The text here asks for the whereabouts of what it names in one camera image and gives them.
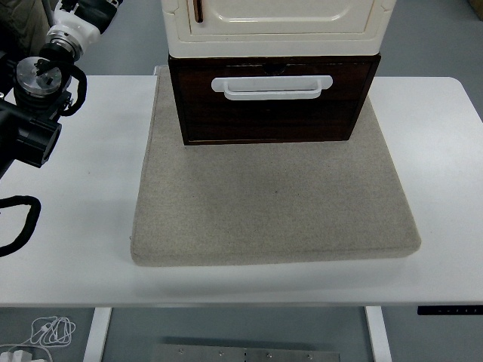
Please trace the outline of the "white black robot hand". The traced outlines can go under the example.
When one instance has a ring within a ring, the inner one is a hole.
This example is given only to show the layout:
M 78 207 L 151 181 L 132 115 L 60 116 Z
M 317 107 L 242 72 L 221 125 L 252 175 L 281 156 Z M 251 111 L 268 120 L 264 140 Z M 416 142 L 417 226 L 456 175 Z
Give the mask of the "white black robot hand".
M 88 46 L 99 41 L 123 1 L 58 1 L 53 25 L 46 35 L 47 44 L 56 44 L 80 57 Z

